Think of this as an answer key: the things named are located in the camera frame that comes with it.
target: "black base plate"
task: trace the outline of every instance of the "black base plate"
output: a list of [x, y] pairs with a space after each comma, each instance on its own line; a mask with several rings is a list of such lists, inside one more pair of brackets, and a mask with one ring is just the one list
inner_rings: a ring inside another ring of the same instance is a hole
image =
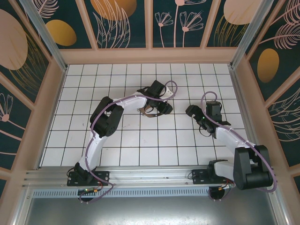
[[225, 184], [225, 177], [209, 179], [207, 170], [192, 170], [193, 184]]
[[[98, 176], [99, 178], [109, 181], [109, 171], [95, 171], [94, 174]], [[67, 180], [67, 186], [69, 187], [80, 187], [80, 186], [93, 186], [97, 187], [98, 180], [93, 179], [90, 183], [87, 183], [85, 180], [80, 179], [77, 172], [69, 172], [68, 180]]]

